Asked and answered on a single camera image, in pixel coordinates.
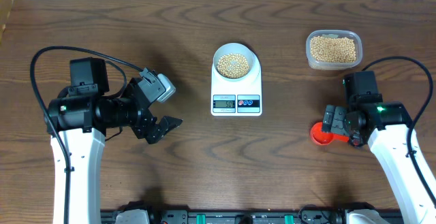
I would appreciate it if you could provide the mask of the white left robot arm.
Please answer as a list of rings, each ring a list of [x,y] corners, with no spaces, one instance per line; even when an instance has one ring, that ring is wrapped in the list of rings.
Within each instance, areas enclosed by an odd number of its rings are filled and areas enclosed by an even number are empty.
[[[143,69],[108,96],[106,62],[88,57],[69,63],[71,85],[48,107],[55,163],[54,223],[101,223],[100,169],[106,131],[131,127],[138,139],[155,144],[182,120],[157,118],[149,110],[175,93],[163,74]]]

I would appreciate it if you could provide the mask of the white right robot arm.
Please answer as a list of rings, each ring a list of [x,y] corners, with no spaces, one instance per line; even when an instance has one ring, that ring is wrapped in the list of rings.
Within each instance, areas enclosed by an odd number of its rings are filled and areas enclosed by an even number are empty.
[[[356,147],[369,147],[388,179],[404,223],[434,223],[430,193],[435,190],[435,177],[405,106],[383,101],[373,71],[348,74],[343,86],[347,105],[326,107],[322,132],[344,136]]]

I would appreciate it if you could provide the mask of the grey round bowl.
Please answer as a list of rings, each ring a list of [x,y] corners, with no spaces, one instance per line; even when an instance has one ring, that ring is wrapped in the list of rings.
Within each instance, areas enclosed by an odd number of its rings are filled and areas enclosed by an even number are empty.
[[[242,78],[238,78],[238,79],[230,79],[230,78],[225,78],[217,71],[217,64],[218,64],[219,58],[225,54],[230,54],[230,53],[242,54],[243,56],[245,56],[247,58],[248,63],[249,63],[249,72],[247,75],[243,76]],[[218,73],[218,75],[221,76],[222,78],[224,78],[225,80],[239,81],[239,80],[242,80],[243,78],[255,78],[259,73],[260,64],[258,63],[255,54],[245,45],[239,44],[239,43],[228,43],[228,44],[222,45],[215,52],[215,54],[213,56],[213,70],[216,71]]]

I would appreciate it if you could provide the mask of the red plastic measuring scoop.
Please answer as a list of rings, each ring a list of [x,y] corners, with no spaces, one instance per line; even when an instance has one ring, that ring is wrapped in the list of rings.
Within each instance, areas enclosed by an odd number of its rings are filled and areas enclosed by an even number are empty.
[[[309,131],[310,138],[313,143],[319,146],[327,146],[332,142],[347,143],[349,138],[345,135],[338,135],[335,133],[327,133],[322,131],[322,122],[318,122],[312,126]]]

